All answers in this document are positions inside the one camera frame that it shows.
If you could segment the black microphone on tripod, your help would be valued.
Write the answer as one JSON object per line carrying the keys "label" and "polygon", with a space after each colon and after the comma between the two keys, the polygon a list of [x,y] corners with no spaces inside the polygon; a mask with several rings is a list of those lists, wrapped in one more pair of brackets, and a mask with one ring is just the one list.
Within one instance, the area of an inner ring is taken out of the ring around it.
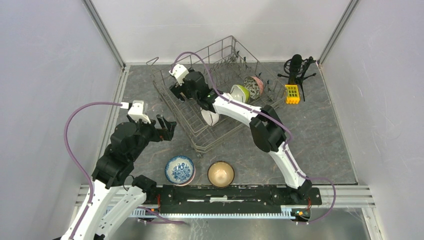
{"label": "black microphone on tripod", "polygon": [[277,76],[280,78],[287,78],[289,85],[298,85],[300,87],[303,101],[305,101],[305,93],[303,88],[304,80],[314,77],[316,73],[305,76],[307,70],[311,64],[315,64],[317,61],[310,56],[309,58],[303,59],[300,54],[294,54],[292,58],[287,60],[283,65],[283,70],[287,75],[278,73]]}

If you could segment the blue floral bowl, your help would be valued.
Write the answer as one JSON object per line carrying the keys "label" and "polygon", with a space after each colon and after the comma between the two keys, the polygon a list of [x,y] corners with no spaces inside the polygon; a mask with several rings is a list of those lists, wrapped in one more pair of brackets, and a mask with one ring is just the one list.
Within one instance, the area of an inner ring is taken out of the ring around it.
{"label": "blue floral bowl", "polygon": [[184,155],[172,157],[165,165],[164,174],[172,184],[182,184],[190,179],[195,169],[193,161]]}

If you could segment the brown rimmed cream bowl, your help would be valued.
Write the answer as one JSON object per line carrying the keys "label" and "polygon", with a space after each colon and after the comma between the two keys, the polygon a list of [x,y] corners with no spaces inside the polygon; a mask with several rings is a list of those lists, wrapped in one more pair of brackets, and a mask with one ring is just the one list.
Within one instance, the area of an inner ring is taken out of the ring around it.
{"label": "brown rimmed cream bowl", "polygon": [[211,164],[207,171],[209,182],[217,188],[226,188],[235,179],[234,168],[226,161],[216,161]]}

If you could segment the green and white bowl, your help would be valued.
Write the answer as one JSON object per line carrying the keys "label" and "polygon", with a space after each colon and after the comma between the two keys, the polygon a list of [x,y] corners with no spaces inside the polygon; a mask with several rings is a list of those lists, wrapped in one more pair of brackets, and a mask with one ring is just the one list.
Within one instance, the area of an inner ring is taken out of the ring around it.
{"label": "green and white bowl", "polygon": [[249,90],[240,84],[234,84],[229,94],[234,100],[245,103],[245,104],[248,103],[250,99]]}

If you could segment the yellow block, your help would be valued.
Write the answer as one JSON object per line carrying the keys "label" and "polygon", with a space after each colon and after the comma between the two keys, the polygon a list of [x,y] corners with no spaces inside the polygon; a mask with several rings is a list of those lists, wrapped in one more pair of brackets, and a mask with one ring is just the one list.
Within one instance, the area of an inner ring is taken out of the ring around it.
{"label": "yellow block", "polygon": [[298,86],[296,84],[286,84],[286,98],[285,103],[288,105],[297,105],[299,104],[301,98]]}

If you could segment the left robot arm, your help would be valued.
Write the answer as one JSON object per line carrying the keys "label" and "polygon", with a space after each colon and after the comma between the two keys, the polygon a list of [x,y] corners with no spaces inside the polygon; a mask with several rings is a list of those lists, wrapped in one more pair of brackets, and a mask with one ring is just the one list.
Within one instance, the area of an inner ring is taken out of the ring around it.
{"label": "left robot arm", "polygon": [[133,179],[125,196],[110,210],[107,208],[134,170],[134,162],[150,142],[171,141],[177,126],[158,114],[156,120],[143,122],[131,117],[118,124],[111,143],[97,161],[92,183],[74,221],[61,237],[63,240],[108,240],[141,204],[157,198],[157,184],[139,175]]}

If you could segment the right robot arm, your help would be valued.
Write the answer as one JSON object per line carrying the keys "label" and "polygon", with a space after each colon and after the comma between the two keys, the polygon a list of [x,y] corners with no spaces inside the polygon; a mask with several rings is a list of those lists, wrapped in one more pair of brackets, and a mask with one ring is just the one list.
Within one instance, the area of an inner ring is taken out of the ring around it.
{"label": "right robot arm", "polygon": [[170,91],[182,101],[195,100],[209,126],[215,125],[220,116],[227,116],[250,128],[256,147],[268,153],[282,172],[293,203],[302,204],[309,198],[312,182],[294,160],[287,144],[288,131],[270,105],[252,106],[234,99],[229,93],[214,90],[206,83],[204,75],[193,69],[174,69],[169,74],[176,80]]}

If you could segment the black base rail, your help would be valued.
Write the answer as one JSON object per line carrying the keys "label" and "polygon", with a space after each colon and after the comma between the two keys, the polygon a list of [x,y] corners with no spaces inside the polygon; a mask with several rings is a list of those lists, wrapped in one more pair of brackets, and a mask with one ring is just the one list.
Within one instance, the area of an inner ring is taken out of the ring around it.
{"label": "black base rail", "polygon": [[164,214],[276,214],[282,206],[320,206],[320,190],[313,187],[300,196],[283,185],[163,185],[156,189]]}

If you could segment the floral brown patterned bowl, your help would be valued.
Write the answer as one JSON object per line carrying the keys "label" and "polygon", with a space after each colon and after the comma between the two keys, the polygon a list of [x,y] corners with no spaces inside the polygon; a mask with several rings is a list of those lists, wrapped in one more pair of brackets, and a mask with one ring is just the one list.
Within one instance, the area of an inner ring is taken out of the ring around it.
{"label": "floral brown patterned bowl", "polygon": [[257,76],[247,76],[243,80],[244,87],[249,91],[252,100],[259,99],[264,93],[264,83]]}

